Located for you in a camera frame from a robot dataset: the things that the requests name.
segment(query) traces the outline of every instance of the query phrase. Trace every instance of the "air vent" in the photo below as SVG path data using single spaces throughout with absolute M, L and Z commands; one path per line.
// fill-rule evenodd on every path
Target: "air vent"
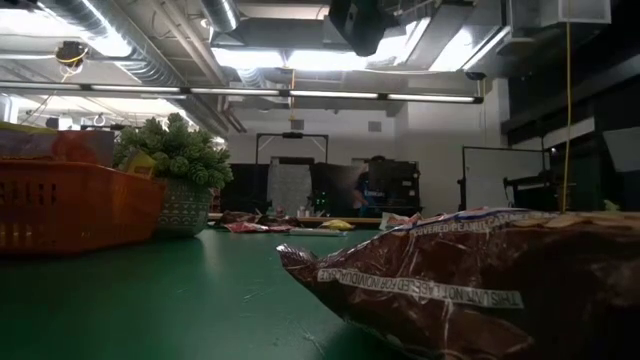
M 304 120 L 291 120 L 291 130 L 302 131 L 304 130 Z
M 369 132 L 382 132 L 382 123 L 380 121 L 369 121 Z

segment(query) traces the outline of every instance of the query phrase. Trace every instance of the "snack bag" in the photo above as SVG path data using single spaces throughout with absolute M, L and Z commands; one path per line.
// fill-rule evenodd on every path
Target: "snack bag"
M 331 229 L 331 230 L 340 230 L 340 231 L 353 230 L 353 228 L 355 228 L 355 226 L 349 224 L 348 222 L 338 220 L 338 219 L 325 221 L 319 227 L 321 229 Z
M 263 225 L 248 223 L 248 222 L 237 222 L 232 224 L 224 225 L 229 231 L 232 233 L 254 233 L 254 232 L 268 232 L 269 228 Z
M 406 217 L 383 212 L 382 221 L 380 222 L 380 230 L 391 230 L 398 226 L 415 224 L 420 220 L 422 220 L 422 215 L 420 215 L 420 213 L 416 213 L 412 217 Z
M 322 259 L 277 251 L 329 309 L 411 358 L 617 359 L 636 348 L 638 214 L 488 209 Z

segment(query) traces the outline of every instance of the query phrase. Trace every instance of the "green table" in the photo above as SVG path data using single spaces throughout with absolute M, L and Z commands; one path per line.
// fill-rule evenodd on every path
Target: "green table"
M 398 359 L 280 266 L 371 238 L 230 234 L 0 262 L 0 359 Z

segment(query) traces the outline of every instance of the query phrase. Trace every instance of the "black equipment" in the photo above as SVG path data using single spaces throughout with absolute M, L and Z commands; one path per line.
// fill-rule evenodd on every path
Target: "black equipment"
M 386 201 L 375 205 L 380 211 L 409 216 L 421 211 L 420 171 L 416 162 L 370 162 L 369 188 L 385 194 Z
M 375 54 L 385 30 L 399 25 L 378 0 L 332 0 L 329 19 L 358 56 Z

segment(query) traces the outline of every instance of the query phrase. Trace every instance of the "hanging cable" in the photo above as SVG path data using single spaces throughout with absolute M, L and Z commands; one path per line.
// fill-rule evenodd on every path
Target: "hanging cable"
M 291 69 L 291 90 L 295 89 L 296 87 L 296 70 L 295 69 Z M 293 112 L 294 112 L 294 105 L 295 105 L 295 98 L 292 96 L 289 101 L 291 102 L 291 115 L 289 115 L 289 121 L 293 121 L 296 119 L 295 116 L 293 116 Z
M 76 59 L 76 61 L 75 61 L 75 62 L 73 63 L 73 65 L 71 66 L 71 68 L 74 68 L 74 67 L 75 67 L 75 65 L 78 63 L 78 61 L 79 61 L 79 60 L 80 60 L 80 59 Z M 68 70 L 68 72 L 67 72 L 66 74 L 63 74 L 63 76 L 62 76 L 62 80 L 60 80 L 60 83 L 63 83 L 63 82 L 65 82 L 65 81 L 67 81 L 67 79 L 68 79 L 68 78 L 70 78 L 71 76 L 73 76 L 73 75 L 75 75 L 75 74 L 77 74 L 77 73 L 79 73 L 79 72 L 80 72 L 80 70 L 75 71 L 75 72 L 74 72 L 73 70 L 70 70 L 70 69 L 67 69 L 67 70 Z M 51 95 L 47 96 L 47 97 L 44 99 L 44 101 L 42 101 L 42 102 L 40 103 L 40 105 L 38 105 L 38 107 L 37 107 L 35 110 L 33 110 L 33 112 L 32 112 L 31 114 L 29 114 L 29 116 L 27 116 L 24 120 L 22 120 L 22 121 L 20 122 L 20 125 L 22 125 L 22 124 L 26 123 L 27 121 L 29 121 L 29 119 L 31 119 L 34 115 L 36 115 L 36 113 L 38 112 L 38 110 L 40 110 L 40 108 L 42 108 L 42 107 L 44 106 L 44 108 L 42 108 L 42 111 L 40 111 L 40 115 L 36 116 L 36 118 L 35 118 L 35 120 L 34 120 L 34 121 L 37 121 L 37 120 L 38 120 L 38 118 L 39 118 L 40 116 L 42 116 L 42 114 L 44 114 L 44 112 L 47 110 L 47 107 L 49 107 L 49 100 L 51 100 L 51 98 L 52 98 L 52 97 L 54 97 L 57 93 L 58 93 L 58 91 L 56 90 L 56 91 L 54 91 L 53 93 L 51 93 Z
M 562 212 L 567 211 L 567 189 L 569 186 L 569 151 L 571 150 L 571 117 L 573 94 L 571 88 L 571 0 L 567 0 L 567 144 L 564 154 L 564 180 L 562 184 Z

